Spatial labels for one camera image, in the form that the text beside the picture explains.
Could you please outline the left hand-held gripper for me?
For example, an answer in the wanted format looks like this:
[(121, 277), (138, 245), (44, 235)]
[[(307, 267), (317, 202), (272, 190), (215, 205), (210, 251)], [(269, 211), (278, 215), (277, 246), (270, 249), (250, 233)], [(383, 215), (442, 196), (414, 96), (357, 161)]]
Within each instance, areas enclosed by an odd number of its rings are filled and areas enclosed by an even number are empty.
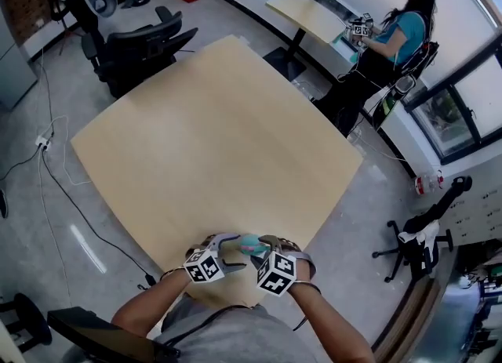
[(220, 250), (225, 242), (241, 237), (236, 233), (218, 234), (211, 244), (203, 250), (196, 250), (183, 264), (184, 269), (194, 283), (210, 283), (224, 278), (225, 274), (246, 268), (245, 263), (227, 263), (220, 257)]

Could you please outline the person's right hand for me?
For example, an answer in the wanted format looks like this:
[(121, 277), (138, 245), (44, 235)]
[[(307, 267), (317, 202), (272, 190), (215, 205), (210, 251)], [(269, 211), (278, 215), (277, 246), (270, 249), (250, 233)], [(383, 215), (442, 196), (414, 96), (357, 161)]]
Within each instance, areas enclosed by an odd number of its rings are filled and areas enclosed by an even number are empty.
[(286, 254), (287, 252), (302, 252), (301, 248), (296, 243), (285, 238), (278, 238), (278, 244), (281, 254)]

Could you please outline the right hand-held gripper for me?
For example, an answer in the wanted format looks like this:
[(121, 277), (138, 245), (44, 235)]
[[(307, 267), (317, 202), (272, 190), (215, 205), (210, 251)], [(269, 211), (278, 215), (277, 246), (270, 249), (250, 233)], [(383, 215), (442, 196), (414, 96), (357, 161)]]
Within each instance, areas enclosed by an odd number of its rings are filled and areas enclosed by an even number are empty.
[(311, 257), (305, 252), (287, 252), (281, 254), (281, 242), (274, 235), (259, 237), (259, 241), (270, 246), (262, 256), (251, 256), (250, 261), (256, 268), (256, 287), (268, 294), (280, 297), (288, 291), (298, 279), (297, 262), (309, 264), (310, 278), (316, 274), (316, 267)]

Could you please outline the person's left hand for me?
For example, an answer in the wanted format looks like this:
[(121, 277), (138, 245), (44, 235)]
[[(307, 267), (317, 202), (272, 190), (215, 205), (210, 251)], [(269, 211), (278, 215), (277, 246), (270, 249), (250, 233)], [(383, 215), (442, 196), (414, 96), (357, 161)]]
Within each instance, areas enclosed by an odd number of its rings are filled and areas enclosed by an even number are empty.
[(216, 237), (215, 234), (212, 234), (210, 236), (208, 236), (202, 243), (200, 244), (194, 244), (192, 245), (186, 252), (185, 252), (185, 258), (187, 259), (188, 257), (190, 257), (196, 250), (203, 250), (203, 249), (206, 249), (210, 244), (211, 242), (213, 241), (213, 239)]

